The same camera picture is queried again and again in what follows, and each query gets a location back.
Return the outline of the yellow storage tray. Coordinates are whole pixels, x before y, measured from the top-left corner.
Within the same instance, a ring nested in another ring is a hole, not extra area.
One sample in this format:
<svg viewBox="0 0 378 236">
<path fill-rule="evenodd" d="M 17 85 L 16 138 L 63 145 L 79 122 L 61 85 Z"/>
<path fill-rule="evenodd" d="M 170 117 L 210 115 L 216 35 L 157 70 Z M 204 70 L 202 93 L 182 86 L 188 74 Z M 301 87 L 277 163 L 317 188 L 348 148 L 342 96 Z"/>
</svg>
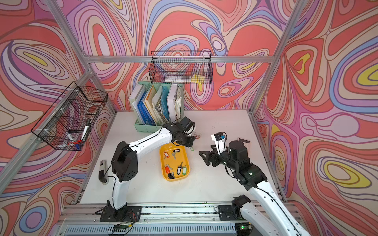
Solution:
<svg viewBox="0 0 378 236">
<path fill-rule="evenodd" d="M 173 153 L 172 151 L 174 149 L 180 149 L 181 152 Z M 163 155 L 164 152 L 167 152 L 170 155 L 170 157 L 164 159 L 164 155 Z M 188 156 L 186 153 L 186 149 L 184 146 L 177 146 L 175 143 L 169 143 L 169 144 L 163 145 L 160 148 L 159 154 L 160 154 L 162 176 L 165 180 L 169 182 L 179 181 L 179 180 L 185 179 L 189 175 L 191 169 L 190 169 L 190 164 L 189 164 Z M 181 162 L 183 162 L 182 167 L 187 166 L 187 174 L 185 176 L 182 175 L 182 171 L 180 175 L 177 175 L 177 168 L 181 164 Z M 170 180 L 168 178 L 168 174 L 164 170 L 165 165 L 169 165 L 173 169 L 172 174 L 174 175 L 175 179 Z"/>
</svg>

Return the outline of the light green tag key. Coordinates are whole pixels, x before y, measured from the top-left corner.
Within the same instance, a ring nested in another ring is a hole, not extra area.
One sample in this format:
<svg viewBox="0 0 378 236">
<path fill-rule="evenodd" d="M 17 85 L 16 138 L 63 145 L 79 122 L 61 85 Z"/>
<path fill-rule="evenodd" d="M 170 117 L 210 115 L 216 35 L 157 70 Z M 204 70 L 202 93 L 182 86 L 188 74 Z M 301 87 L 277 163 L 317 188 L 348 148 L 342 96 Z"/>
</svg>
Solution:
<svg viewBox="0 0 378 236">
<path fill-rule="evenodd" d="M 187 174 L 187 166 L 183 166 L 182 175 L 185 176 L 186 174 Z"/>
</svg>

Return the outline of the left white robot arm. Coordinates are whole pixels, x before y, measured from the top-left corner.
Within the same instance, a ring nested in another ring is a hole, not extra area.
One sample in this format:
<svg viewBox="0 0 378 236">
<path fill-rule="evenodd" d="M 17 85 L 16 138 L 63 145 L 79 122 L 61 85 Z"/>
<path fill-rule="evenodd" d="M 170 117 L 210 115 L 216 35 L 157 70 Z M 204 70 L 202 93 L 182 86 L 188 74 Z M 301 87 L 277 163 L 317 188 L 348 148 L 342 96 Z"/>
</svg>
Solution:
<svg viewBox="0 0 378 236">
<path fill-rule="evenodd" d="M 195 137 L 174 127 L 161 128 L 159 131 L 132 143 L 124 141 L 117 145 L 110 167 L 99 171 L 101 183 L 114 179 L 110 199 L 106 206 L 96 214 L 100 215 L 100 222 L 137 222 L 137 216 L 128 207 L 128 191 L 131 180 L 138 173 L 138 163 L 141 157 L 151 151 L 169 143 L 191 148 Z"/>
</svg>

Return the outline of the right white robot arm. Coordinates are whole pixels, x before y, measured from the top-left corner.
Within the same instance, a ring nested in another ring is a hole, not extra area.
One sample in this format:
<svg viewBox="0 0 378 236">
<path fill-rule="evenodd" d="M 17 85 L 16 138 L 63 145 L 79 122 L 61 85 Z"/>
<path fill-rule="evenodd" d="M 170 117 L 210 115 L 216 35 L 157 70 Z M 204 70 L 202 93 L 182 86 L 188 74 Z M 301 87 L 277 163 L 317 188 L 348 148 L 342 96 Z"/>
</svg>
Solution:
<svg viewBox="0 0 378 236">
<path fill-rule="evenodd" d="M 250 162 L 248 149 L 241 141 L 215 141 L 211 151 L 199 151 L 207 166 L 220 164 L 231 170 L 233 177 L 259 202 L 262 214 L 251 200 L 241 195 L 231 202 L 236 218 L 250 222 L 264 236 L 308 236 L 309 232 L 292 216 L 274 192 L 267 176 Z"/>
</svg>

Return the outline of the pink calculator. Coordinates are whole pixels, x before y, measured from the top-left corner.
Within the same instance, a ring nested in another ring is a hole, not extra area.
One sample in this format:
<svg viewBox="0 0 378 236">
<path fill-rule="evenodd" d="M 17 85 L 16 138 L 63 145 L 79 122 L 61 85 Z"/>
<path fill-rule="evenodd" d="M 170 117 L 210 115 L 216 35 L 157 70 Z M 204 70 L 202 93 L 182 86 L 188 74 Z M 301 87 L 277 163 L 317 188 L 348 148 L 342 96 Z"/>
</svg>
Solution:
<svg viewBox="0 0 378 236">
<path fill-rule="evenodd" d="M 244 146 L 249 149 L 250 147 L 250 141 L 249 140 L 246 140 L 246 139 L 242 139 L 242 138 L 238 138 L 238 141 L 242 142 L 244 144 Z"/>
</svg>

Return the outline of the black tag key in tray bottom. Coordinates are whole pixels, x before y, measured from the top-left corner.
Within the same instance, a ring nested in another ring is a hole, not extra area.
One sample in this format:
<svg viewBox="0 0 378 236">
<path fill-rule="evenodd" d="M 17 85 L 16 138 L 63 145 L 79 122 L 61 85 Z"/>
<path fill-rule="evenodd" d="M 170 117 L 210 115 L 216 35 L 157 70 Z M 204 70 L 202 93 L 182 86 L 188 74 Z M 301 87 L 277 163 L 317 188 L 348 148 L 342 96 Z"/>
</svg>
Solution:
<svg viewBox="0 0 378 236">
<path fill-rule="evenodd" d="M 175 179 L 175 177 L 174 177 L 174 175 L 173 175 L 172 173 L 169 173 L 169 174 L 168 174 L 168 178 L 169 178 L 170 180 Z"/>
</svg>

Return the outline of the yellow sticky notes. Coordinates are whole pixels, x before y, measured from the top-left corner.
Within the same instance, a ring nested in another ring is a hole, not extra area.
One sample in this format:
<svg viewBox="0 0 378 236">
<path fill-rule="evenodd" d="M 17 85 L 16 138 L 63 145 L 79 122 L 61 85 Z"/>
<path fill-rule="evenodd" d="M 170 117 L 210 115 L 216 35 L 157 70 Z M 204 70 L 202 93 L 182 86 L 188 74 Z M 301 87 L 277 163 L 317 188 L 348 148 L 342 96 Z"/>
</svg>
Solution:
<svg viewBox="0 0 378 236">
<path fill-rule="evenodd" d="M 194 74 L 191 77 L 191 83 L 203 84 L 205 82 L 205 79 L 206 77 L 203 75 Z"/>
</svg>

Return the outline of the marker pen in basket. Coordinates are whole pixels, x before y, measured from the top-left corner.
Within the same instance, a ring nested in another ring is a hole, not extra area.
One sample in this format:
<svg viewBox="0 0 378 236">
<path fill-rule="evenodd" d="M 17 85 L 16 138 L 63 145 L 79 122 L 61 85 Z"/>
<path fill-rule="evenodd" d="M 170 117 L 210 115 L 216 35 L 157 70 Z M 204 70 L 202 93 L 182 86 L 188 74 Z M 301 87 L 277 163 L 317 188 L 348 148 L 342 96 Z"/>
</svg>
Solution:
<svg viewBox="0 0 378 236">
<path fill-rule="evenodd" d="M 83 140 L 84 140 L 84 138 L 85 138 L 85 136 L 86 136 L 86 134 L 87 134 L 87 132 L 88 132 L 88 130 L 89 130 L 89 128 L 90 128 L 90 125 L 91 125 L 91 119 L 88 118 L 88 119 L 86 120 L 86 123 L 85 123 L 84 129 L 83 129 L 83 132 L 82 132 L 82 136 L 81 136 L 80 141 L 83 141 Z"/>
</svg>

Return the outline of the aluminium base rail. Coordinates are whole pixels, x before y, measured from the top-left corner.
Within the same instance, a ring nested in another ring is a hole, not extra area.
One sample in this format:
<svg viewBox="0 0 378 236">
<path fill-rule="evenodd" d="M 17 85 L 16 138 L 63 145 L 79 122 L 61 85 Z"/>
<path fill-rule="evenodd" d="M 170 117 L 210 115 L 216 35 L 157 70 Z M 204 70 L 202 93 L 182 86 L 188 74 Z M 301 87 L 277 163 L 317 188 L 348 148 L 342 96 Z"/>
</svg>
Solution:
<svg viewBox="0 0 378 236">
<path fill-rule="evenodd" d="M 104 204 L 64 208 L 51 236 L 304 236 L 293 204 L 273 212 L 253 201 L 242 206 L 242 219 L 230 202 L 129 204 L 119 220 L 104 216 Z"/>
</svg>

